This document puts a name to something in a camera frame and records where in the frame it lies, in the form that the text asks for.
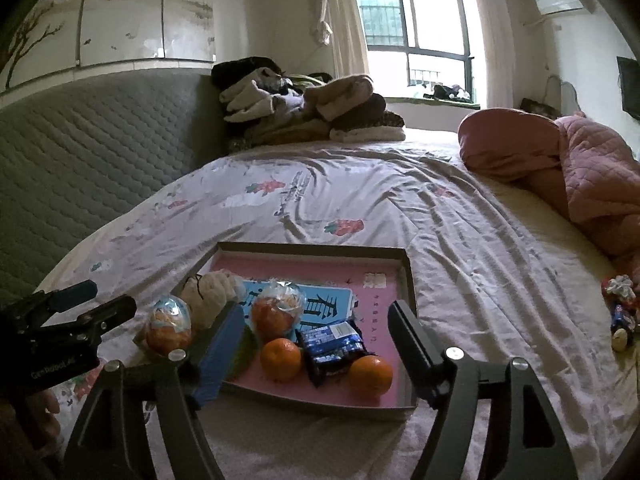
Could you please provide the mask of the person's hand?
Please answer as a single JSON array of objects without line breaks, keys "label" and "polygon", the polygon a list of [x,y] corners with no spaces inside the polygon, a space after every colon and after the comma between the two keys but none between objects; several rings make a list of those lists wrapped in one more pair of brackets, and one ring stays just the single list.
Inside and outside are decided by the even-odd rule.
[{"label": "person's hand", "polygon": [[37,458],[61,432],[56,415],[60,404],[48,389],[17,404],[1,405],[1,458],[19,462]]}]

